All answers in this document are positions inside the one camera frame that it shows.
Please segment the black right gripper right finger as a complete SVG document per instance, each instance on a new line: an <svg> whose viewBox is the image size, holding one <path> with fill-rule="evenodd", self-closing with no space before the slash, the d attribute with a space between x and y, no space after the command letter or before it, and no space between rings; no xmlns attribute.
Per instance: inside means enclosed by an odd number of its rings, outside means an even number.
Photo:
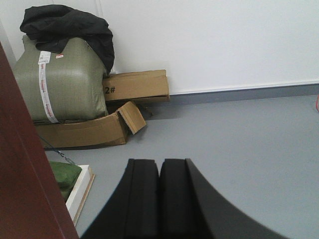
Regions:
<svg viewBox="0 0 319 239"><path fill-rule="evenodd" d="M222 196L191 159L166 159L160 172L163 239L283 239Z"/></svg>

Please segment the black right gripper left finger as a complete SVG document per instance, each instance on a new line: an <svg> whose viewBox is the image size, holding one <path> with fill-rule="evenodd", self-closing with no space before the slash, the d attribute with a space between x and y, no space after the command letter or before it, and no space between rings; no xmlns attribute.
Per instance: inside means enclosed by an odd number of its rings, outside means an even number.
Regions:
<svg viewBox="0 0 319 239"><path fill-rule="evenodd" d="M159 173L154 160L129 159L125 172L83 239L156 239Z"/></svg>

